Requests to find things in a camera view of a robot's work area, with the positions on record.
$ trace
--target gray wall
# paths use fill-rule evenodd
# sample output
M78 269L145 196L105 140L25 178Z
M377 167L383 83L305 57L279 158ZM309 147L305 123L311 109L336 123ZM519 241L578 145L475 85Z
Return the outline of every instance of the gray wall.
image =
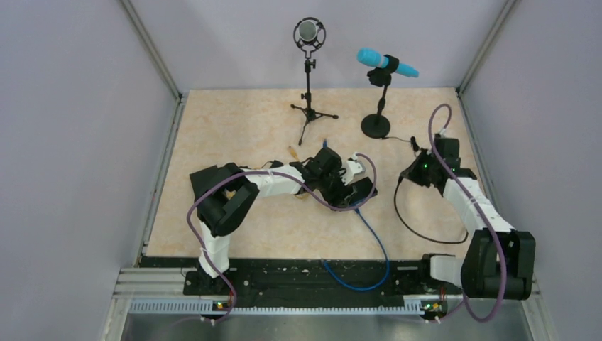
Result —
M601 16L599 0L522 1L465 99L562 340L600 340Z
M117 1L0 4L0 340L98 340L175 102Z
M370 87L356 62L371 47L416 67L394 86L459 85L504 0L133 0L178 86L189 89L304 87L295 24L320 19L326 43L314 56L315 87Z

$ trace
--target microphone head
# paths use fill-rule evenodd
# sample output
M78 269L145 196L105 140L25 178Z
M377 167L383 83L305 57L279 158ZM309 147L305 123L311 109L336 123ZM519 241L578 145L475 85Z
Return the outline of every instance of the microphone head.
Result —
M306 42L313 41L318 34L318 27L313 20L304 20L299 25L299 37Z

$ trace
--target purple cable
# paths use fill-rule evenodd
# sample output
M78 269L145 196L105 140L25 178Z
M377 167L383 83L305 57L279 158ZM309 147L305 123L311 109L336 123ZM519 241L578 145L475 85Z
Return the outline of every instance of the purple cable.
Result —
M192 224L192 220L191 220L192 213L200 205L200 203L203 200L207 199L207 197L209 197L211 194L218 191L218 189L220 189L221 187L223 187L224 185L226 185L227 183L229 183L230 181L232 181L234 179L241 178L241 177L247 176L247 175L278 175L278 176L283 176L285 178L291 179L291 180L295 181L296 183L300 184L301 187L303 187L303 189L305 189L312 197L314 197L315 200L317 200L317 202L321 203L322 205L328 207L329 209L331 209L333 211L352 211L352 210L362 207L363 204L367 203L368 200L370 200L370 198L372 198L372 194L374 194L374 190L376 189L376 166L374 165L374 162L365 154L357 153L357 156L365 158L370 163L370 166L372 167L373 182L372 182L372 188L370 189L370 193L368 194L366 199L354 206L345 207L345 208L339 208L339 207L332 206L328 202L323 201L323 199L318 197L314 192L312 192L312 190L310 190L310 188L307 187L307 185L305 185L301 180L295 178L292 175L286 174L286 173L273 172L270 170L250 170L247 172L241 172L241 173L234 174L233 176L230 176L229 178L227 178L227 179L223 180L222 182L218 183L217 185L213 186L213 188L208 190L205 194L201 195L201 197L198 198L194 204L192 204L192 206L188 210L188 213L186 214L186 221L188 222L188 227L190 228L190 230L192 230L192 233L194 233L196 238L199 240L199 243L201 244L201 250L203 250L203 255L204 255L205 259L207 260L207 263L209 264L211 269L213 269L213 271L217 272L217 275L222 280L224 280L224 282L226 282L226 285L230 288L230 291L232 291L232 296L233 296L232 304L226 310L226 314L221 316L217 320L215 320L215 323L219 323L219 322L223 321L225 318L228 317L228 315L230 315L230 312L232 311L232 309L234 309L234 306L236 305L236 299L238 298L238 295L236 294L236 289L234 289L234 286L232 285L232 283L228 280L228 278L226 278L226 276L224 276L224 274L220 270L217 269L215 264L213 264L213 262L209 258L207 251L205 251L206 247L205 247L205 243L203 242L203 238L201 237L201 235L199 234L197 229L195 229L195 226Z
M449 174L449 176L452 179L454 179L454 181L456 181L456 183L458 184L458 186L460 186L460 188L462 189L462 191L464 191L464 194L466 194L466 196L471 201L473 201L474 200L473 195L469 192L468 189L466 189L466 187L464 185L462 185L462 182L458 179L458 177L456 176L456 174L454 174L454 172L452 172L452 170L449 168L449 166L445 163L445 160L443 160L443 158L441 157L441 154L439 154L439 151L437 150L437 148L435 148L435 146L434 146L434 139L433 139L433 134L432 134L433 119L434 119L435 115L437 114L437 112L439 111L439 109L441 109L442 107L446 107L447 110L449 111L449 116L447 117L447 123L449 123L449 120L452 117L452 108L449 106L449 104L445 104L445 103L444 104L440 104L438 107L436 107L434 109L433 113L431 114L431 118L429 119L429 141L431 143L432 151L433 151L433 154L435 155L435 157L437 158L437 160L439 160L439 162L441 163L441 166L443 166L443 168L445 169L445 171ZM498 310L502 306L502 301L504 299L504 293L506 291L506 280L507 280L507 278L506 278L506 276L507 276L507 274L506 274L506 271L507 271L507 269L506 269L506 260L505 260L505 257L504 257L504 251L502 249L502 244L500 243L500 239L498 238L498 235L496 234L496 231L493 229L493 226L489 222L489 219L487 219L487 216L485 215L485 212L483 212L483 209L481 209L481 206L477 202L474 203L474 207L476 208L476 211L480 214L481 219L483 220L483 222L485 223L485 225L487 225L487 229L489 230L489 233L491 233L491 237L493 238L493 243L496 246L496 251L498 252L498 255L500 256L500 272L501 272L500 290L498 292L498 297L496 298L496 304L491 309L491 312L486 317L484 317L484 318L478 317L472 311L472 308L469 305L469 298L468 298L468 296L466 296L465 293L462 293L462 295L464 296L464 303L466 304L466 309L468 310L470 316L472 316L472 318L475 319L478 322L489 322L498 313Z

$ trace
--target purple hose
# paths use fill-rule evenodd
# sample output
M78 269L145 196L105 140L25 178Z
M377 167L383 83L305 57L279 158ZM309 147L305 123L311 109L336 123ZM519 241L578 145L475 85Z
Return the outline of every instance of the purple hose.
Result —
M431 143L432 151L433 151L433 154L435 155L435 157L437 158L437 160L439 160L439 162L441 163L441 166L443 166L445 171L449 174L449 176L452 179L454 179L454 181L456 181L458 186L460 186L460 188L464 191L464 194L466 194L466 196L469 197L469 199L471 201L473 201L474 197L472 196L472 194L469 192L468 189L466 189L466 187L464 187L464 185L462 185L462 182L458 179L456 174L454 174L454 172L452 172L452 170L449 169L449 166L445 163L445 161L441 157L441 154L439 154L439 151L434 146L434 139L433 139L433 134L432 134L433 119L434 119L435 115L437 114L437 112L439 111L439 109L441 109L442 107L446 107L447 110L449 110L449 116L447 117L447 123L449 123L449 120L452 117L452 108L449 106L449 104L441 104L438 107L436 107L434 109L434 111L432 112L431 118L429 119L429 141ZM478 322L489 322L498 313L498 310L502 306L502 301L504 299L504 293L506 291L506 279L507 279L506 278L506 276L507 276L506 260L504 257L504 251L502 249L502 244L500 243L500 239L498 238L496 231L493 229L493 226L489 222L489 219L487 219L485 212L483 212L483 210L481 209L481 206L477 202L474 203L474 207L476 208L476 211L480 214L481 219L483 220L485 225L487 225L487 229L489 230L489 233L491 233L491 237L493 238L493 243L496 245L496 251L498 252L498 255L500 256L500 272L501 272L500 289L498 291L498 297L496 298L496 304L491 309L491 312L484 318L478 317L472 311L472 308L469 305L468 296L466 296L465 293L462 293L462 294L464 296L464 303L466 305L466 310L469 312L470 316L472 316L472 318Z
M278 176L283 176L285 178L291 179L291 180L295 181L296 183L300 184L301 187L303 187L303 189L305 189L312 197L314 197L315 200L317 200L317 202L321 203L322 205L328 207L331 210L334 210L334 211L352 211L352 210L355 210L357 208L362 207L363 204L365 204L366 202L368 202L368 200L370 200L370 198L372 197L372 194L374 194L374 190L376 189L376 166L374 165L374 162L368 156L366 156L364 154L357 153L357 156L365 158L370 163L370 166L372 167L373 182L372 182L372 188L370 189L370 193L368 194L368 196L366 197L366 199L364 201L360 202L359 204L354 205L354 206L345 207L345 208L339 208L339 207L332 206L328 202L323 201L322 198L318 197L316 195L316 193L314 193L312 190L310 190L310 188L307 187L301 180L295 178L292 175L286 174L286 173L273 172L273 171L270 171L270 170L250 170L250 171L247 171L247 172L242 172L242 173L234 174L233 176L230 176L229 178L227 178L227 179L223 180L222 182L218 183L217 185L213 186L213 188L211 188L210 190L208 190L205 194L201 195L201 197L198 198L197 201L195 201L195 203L190 207L190 209L188 210L188 213L186 214L186 222L188 222L188 227L190 228L190 230L192 230L192 233L194 233L195 236L196 236L196 238L199 240L199 243L201 244L201 250L203 250L203 255L204 255L205 259L207 260L207 263L209 264L209 266L211 267L211 269L213 269L213 271L217 272L217 275L222 280L224 280L224 282L226 282L226 285L230 288L230 291L232 291L232 296L233 296L233 298L232 298L232 304L226 310L226 314L223 315L223 316L221 316L217 320L215 320L215 323L223 321L225 318L228 317L228 315L230 315L230 312L232 311L232 309L236 305L236 299L238 298L238 295L236 294L236 289L234 289L234 286L232 285L232 283L228 280L228 278L226 278L226 276L224 276L224 274L220 270L217 269L217 267L215 266L215 264L213 264L213 262L209 258L209 255L205 251L206 247L205 247L205 243L203 242L203 238L201 237L201 235L199 234L199 232L197 231L197 229L195 229L195 226L192 224L192 220L191 220L192 213L200 205L200 203L203 200L207 199L207 197L209 197L211 194L213 194L216 191L218 191L218 189L220 189L221 187L223 187L224 185L226 185L227 183L229 183L230 181L232 181L234 179L241 178L241 177L247 176L247 175L278 175Z

